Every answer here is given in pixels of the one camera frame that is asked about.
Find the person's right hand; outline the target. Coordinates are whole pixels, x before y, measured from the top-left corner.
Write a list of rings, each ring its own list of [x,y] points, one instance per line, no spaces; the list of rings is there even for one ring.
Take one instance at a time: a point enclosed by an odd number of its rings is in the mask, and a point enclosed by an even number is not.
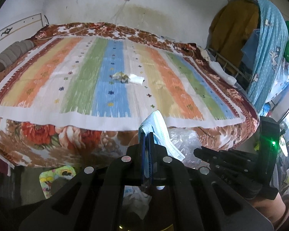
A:
[[[278,193],[274,200],[257,196],[252,200],[248,200],[248,202],[270,220],[275,230],[281,228],[283,223],[289,218],[289,194],[281,196]]]

